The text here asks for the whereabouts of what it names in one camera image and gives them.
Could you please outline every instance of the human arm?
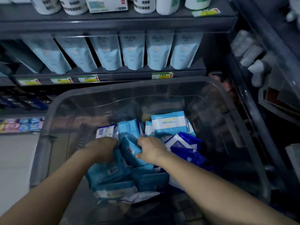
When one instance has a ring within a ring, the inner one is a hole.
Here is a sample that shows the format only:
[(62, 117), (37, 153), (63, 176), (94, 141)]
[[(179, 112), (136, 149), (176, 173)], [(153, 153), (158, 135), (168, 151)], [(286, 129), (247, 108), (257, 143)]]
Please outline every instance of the human arm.
[(117, 143), (114, 138), (103, 137), (76, 151), (58, 170), (3, 214), (0, 224), (59, 224), (84, 174), (94, 163), (111, 162)]
[(140, 137), (142, 153), (137, 158), (166, 170), (182, 186), (214, 225), (296, 225), (268, 205), (174, 153), (155, 137)]

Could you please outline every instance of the white floor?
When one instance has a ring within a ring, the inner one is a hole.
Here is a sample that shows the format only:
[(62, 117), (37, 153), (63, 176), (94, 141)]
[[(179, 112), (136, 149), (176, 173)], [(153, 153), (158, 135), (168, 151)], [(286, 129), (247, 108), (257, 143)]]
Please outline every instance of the white floor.
[(39, 135), (0, 135), (0, 216), (29, 190), (29, 177)]

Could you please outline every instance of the price tag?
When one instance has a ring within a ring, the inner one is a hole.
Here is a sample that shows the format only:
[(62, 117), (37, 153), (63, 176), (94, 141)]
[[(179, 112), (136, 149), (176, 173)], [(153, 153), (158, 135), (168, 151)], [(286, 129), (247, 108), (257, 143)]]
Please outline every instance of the price tag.
[(78, 76), (81, 83), (100, 82), (98, 76)]
[(166, 79), (173, 78), (173, 72), (160, 72), (160, 73), (152, 73), (152, 79)]
[(18, 79), (18, 82), (22, 86), (41, 85), (38, 79)]
[(73, 80), (71, 77), (54, 77), (54, 78), (51, 78), (51, 81), (54, 84), (71, 84), (71, 83), (73, 83)]
[(214, 9), (205, 9), (205, 10), (200, 10), (200, 11), (192, 11), (192, 14), (194, 17), (198, 16), (209, 16), (209, 15), (215, 15), (221, 13), (221, 11), (217, 8)]

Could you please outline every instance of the white product box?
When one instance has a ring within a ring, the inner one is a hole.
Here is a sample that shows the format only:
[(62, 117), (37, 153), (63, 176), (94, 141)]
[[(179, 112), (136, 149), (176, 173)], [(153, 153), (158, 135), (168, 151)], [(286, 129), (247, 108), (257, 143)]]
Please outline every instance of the white product box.
[(85, 0), (90, 13), (128, 10), (127, 0)]

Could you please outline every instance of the human hand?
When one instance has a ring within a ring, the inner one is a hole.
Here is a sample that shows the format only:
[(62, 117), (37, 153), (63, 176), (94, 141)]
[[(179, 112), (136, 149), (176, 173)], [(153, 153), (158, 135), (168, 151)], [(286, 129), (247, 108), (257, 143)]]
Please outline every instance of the human hand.
[(142, 152), (138, 153), (135, 157), (156, 166), (159, 166), (161, 156), (168, 153), (166, 145), (160, 139), (153, 136), (139, 137), (138, 145), (142, 147)]
[(118, 140), (112, 137), (101, 137), (89, 142), (83, 151), (94, 163), (109, 163), (113, 161), (113, 150)]

